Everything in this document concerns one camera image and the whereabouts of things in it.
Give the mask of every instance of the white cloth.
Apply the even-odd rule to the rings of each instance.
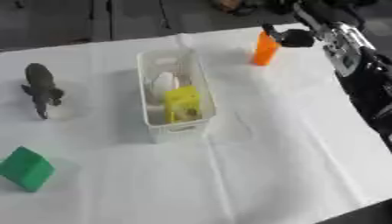
[[[0,157],[23,145],[56,168],[36,193],[0,178],[1,221],[304,224],[392,197],[392,156],[320,45],[253,66],[260,30],[1,54]],[[200,57],[217,116],[204,136],[151,144],[136,56],[183,46]],[[32,62],[66,91],[62,118],[40,121],[18,86]]]

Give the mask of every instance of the gray floor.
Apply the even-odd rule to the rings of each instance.
[[[83,41],[110,41],[106,0],[14,0],[0,2],[0,49],[68,45]],[[162,26],[158,0],[113,0],[113,38],[140,39],[179,32],[209,32],[258,26],[261,22],[292,23],[291,16],[259,10],[248,17],[233,17],[213,9],[207,0],[163,0],[171,29]],[[361,14],[368,19],[366,34],[385,53],[391,53],[392,0],[380,0]]]

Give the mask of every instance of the orange cup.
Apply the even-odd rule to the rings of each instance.
[[[280,45],[265,31],[262,31],[257,41],[257,49],[253,57],[253,63],[258,66],[267,66],[270,64],[272,57],[274,57]]]

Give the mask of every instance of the dark gray toy dinosaur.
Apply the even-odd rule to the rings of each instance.
[[[30,86],[22,85],[22,89],[32,97],[38,115],[47,119],[46,104],[59,106],[64,91],[56,88],[53,75],[45,66],[32,63],[24,71]]]

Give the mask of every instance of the table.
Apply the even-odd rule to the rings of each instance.
[[[259,32],[1,54],[0,157],[24,145],[57,169],[36,193],[0,178],[1,220],[303,224],[392,198],[392,157],[347,101],[321,45],[252,66]],[[201,137],[152,144],[136,56],[185,46],[199,55],[217,116]],[[40,121],[18,87],[32,62],[66,91],[57,119]]]

